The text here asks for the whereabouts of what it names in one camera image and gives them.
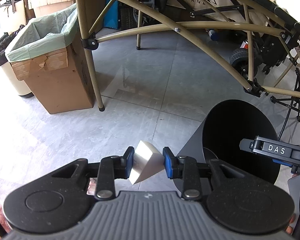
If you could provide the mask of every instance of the gray ribbed surface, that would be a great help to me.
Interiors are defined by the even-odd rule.
[[[293,239],[285,232],[245,236],[212,221],[199,203],[181,200],[176,192],[120,192],[111,201],[98,202],[78,225],[51,235],[12,231],[6,240],[277,240]]]

